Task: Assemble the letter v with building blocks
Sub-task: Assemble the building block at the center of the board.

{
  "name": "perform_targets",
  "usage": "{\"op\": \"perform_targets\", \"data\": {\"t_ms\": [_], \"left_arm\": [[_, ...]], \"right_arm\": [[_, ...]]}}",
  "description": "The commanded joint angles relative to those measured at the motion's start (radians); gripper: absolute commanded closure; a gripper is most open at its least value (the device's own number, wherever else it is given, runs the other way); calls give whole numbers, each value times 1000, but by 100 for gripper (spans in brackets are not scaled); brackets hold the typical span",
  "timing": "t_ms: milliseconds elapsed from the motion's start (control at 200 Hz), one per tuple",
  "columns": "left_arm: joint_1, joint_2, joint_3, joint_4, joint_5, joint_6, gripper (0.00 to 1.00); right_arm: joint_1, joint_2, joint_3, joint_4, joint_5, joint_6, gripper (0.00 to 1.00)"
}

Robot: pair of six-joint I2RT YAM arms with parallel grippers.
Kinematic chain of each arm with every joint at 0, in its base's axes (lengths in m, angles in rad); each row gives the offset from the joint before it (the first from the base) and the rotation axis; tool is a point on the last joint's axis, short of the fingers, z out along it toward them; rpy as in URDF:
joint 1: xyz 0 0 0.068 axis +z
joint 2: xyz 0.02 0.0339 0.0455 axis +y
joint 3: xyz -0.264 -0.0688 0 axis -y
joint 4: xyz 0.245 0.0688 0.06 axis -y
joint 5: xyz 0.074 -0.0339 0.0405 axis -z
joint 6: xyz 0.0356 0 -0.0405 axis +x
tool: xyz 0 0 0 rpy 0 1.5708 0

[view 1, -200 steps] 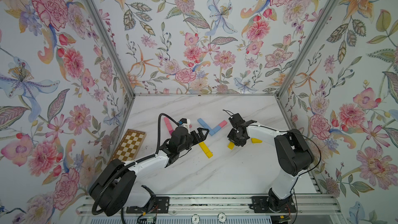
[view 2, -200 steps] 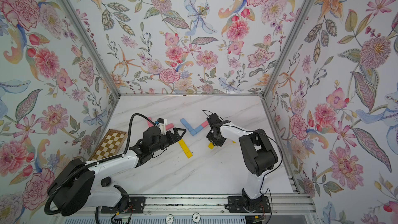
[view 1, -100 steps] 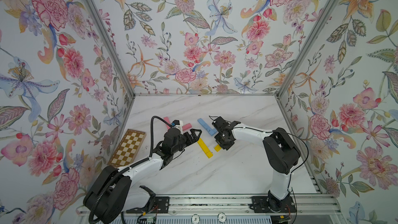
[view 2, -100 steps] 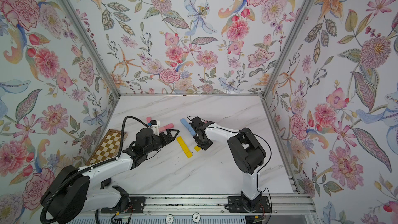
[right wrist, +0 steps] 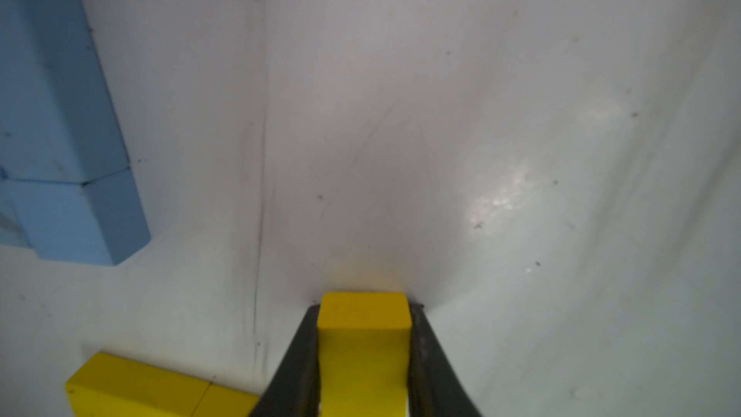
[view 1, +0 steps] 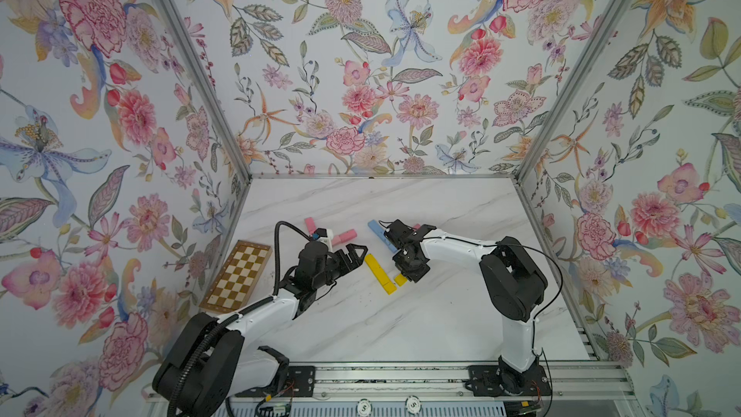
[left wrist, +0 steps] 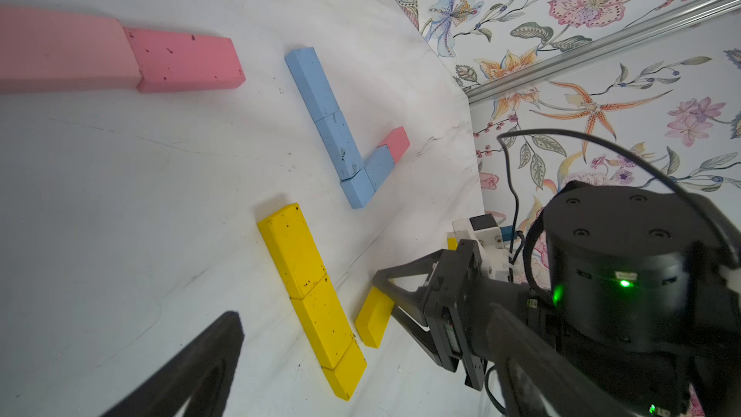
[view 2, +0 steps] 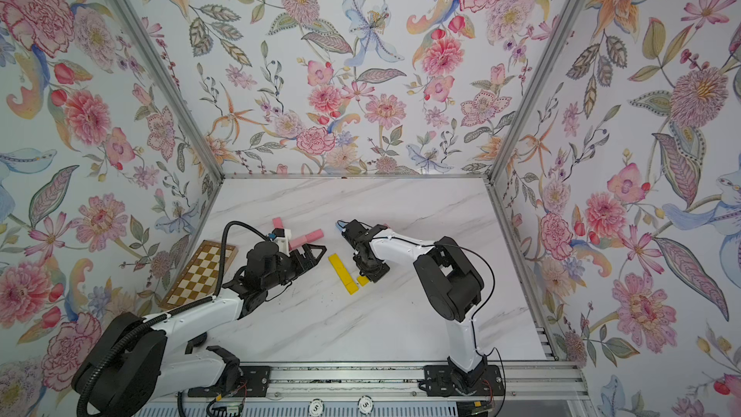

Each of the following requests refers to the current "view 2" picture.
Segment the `pink rectangular block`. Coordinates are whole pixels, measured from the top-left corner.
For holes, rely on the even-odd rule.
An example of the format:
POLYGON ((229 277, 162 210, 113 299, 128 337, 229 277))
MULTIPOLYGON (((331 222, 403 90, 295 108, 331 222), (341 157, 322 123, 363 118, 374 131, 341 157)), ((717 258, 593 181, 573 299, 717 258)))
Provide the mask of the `pink rectangular block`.
POLYGON ((315 241, 318 241, 319 239, 322 239, 323 237, 324 237, 324 233, 322 229, 317 229, 317 230, 312 231, 311 233, 292 239, 289 242, 289 248, 291 250, 297 249, 303 246, 304 244, 313 243, 315 241))

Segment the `yellow rectangular block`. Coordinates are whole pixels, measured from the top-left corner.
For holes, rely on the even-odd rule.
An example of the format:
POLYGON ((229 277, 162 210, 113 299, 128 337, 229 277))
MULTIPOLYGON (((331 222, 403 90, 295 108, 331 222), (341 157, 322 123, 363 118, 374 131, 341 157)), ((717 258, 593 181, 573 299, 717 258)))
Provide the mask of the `yellow rectangular block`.
POLYGON ((343 286, 350 295, 354 295, 358 292, 359 287, 348 272, 340 273, 339 278, 341 279, 343 286))

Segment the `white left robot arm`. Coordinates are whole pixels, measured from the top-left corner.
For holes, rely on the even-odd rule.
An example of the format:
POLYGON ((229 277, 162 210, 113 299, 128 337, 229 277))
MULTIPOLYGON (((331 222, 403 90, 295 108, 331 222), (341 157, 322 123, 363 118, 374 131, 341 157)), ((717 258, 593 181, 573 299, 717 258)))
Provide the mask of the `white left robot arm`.
POLYGON ((255 312, 276 287, 289 287, 326 254, 304 244, 283 253, 261 241, 219 293, 158 315, 117 316, 73 376, 79 416, 132 416, 150 400, 206 388, 229 394, 243 380, 240 359, 206 344, 210 332, 255 312))

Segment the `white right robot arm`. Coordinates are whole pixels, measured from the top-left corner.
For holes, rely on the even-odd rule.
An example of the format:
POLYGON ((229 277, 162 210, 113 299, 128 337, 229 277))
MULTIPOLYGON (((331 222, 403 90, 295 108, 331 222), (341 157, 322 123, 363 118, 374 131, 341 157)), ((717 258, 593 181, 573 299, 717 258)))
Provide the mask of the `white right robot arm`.
POLYGON ((465 249, 450 237, 422 241, 358 220, 339 221, 337 227, 353 249, 360 274, 370 281, 379 281, 392 263, 413 266, 430 306, 447 322, 449 376, 444 382, 462 394, 473 393, 487 367, 474 326, 486 284, 465 249))

